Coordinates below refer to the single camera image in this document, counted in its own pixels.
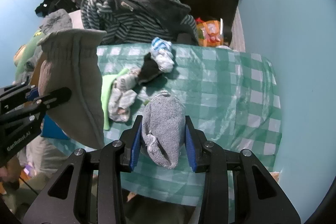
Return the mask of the person's left hand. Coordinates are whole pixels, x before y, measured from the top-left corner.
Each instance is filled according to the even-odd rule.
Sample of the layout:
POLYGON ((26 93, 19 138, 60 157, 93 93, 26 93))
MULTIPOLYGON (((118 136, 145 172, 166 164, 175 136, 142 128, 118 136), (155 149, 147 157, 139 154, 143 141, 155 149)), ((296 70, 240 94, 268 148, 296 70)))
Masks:
POLYGON ((15 182, 19 180, 21 175, 21 166, 20 165, 7 165, 1 167, 0 170, 1 180, 3 182, 15 182))

